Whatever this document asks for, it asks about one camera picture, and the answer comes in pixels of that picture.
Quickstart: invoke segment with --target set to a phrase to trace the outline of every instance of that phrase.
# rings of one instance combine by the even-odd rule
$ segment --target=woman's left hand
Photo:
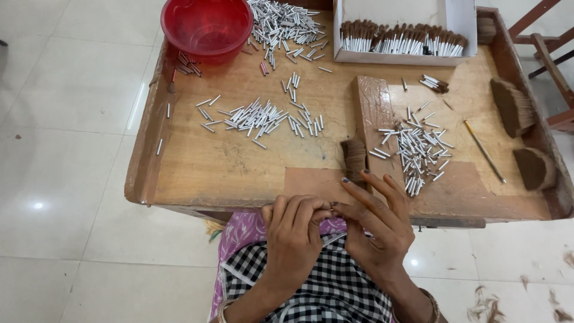
[[[323,247],[319,223],[331,204],[312,195],[278,196],[262,208],[267,227],[267,265],[257,284],[276,291],[283,302],[305,282]]]

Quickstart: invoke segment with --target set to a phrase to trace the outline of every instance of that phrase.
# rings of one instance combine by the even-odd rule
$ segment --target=purple floral clothing
[[[331,218],[321,222],[319,231],[320,234],[343,233],[347,231],[347,225],[342,219]],[[260,213],[234,213],[231,216],[221,233],[219,242],[218,274],[215,281],[210,320],[217,316],[218,306],[223,302],[220,265],[246,245],[266,240],[265,224]]]

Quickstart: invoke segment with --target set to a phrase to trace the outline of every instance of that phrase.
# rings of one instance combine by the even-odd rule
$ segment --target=white tile floor
[[[205,320],[218,241],[197,218],[123,197],[163,1],[0,1],[0,322]],[[478,4],[512,26],[537,2]],[[572,9],[562,1],[527,32],[561,34]],[[518,50],[527,72],[540,66]],[[574,60],[560,69],[574,85]],[[532,83],[549,114],[565,109],[548,74]],[[555,138],[572,172],[573,137]],[[405,266],[451,322],[469,320],[481,284],[507,322],[551,322],[550,289],[574,314],[572,232],[573,220],[426,229]]]

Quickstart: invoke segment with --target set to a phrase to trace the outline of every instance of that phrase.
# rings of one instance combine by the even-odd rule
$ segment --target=wooden chair
[[[552,58],[550,58],[550,53],[574,39],[574,27],[570,28],[570,30],[558,37],[543,37],[539,33],[533,33],[530,36],[520,34],[524,29],[530,26],[534,21],[559,2],[560,0],[542,0],[516,24],[514,24],[514,26],[510,27],[508,32],[510,37],[513,39],[514,44],[534,45],[537,51],[536,54],[534,54],[534,57],[541,59],[544,63],[544,67],[530,73],[529,78],[531,79],[536,75],[548,71],[569,107],[568,111],[546,119],[550,128],[555,130],[574,130],[574,93],[566,83],[566,79],[564,79],[562,73],[556,67],[558,64],[572,58],[574,56],[574,51],[570,51],[556,60],[552,60]]]

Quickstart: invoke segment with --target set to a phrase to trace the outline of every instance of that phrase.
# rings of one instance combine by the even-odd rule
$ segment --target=woman's right hand
[[[377,178],[369,170],[360,173],[365,182],[387,199],[388,207],[378,198],[343,178],[341,186],[360,204],[331,203],[334,215],[347,223],[345,249],[381,290],[393,296],[409,283],[402,262],[414,241],[409,222],[409,202],[404,190],[390,175]],[[365,236],[363,228],[373,234]]]

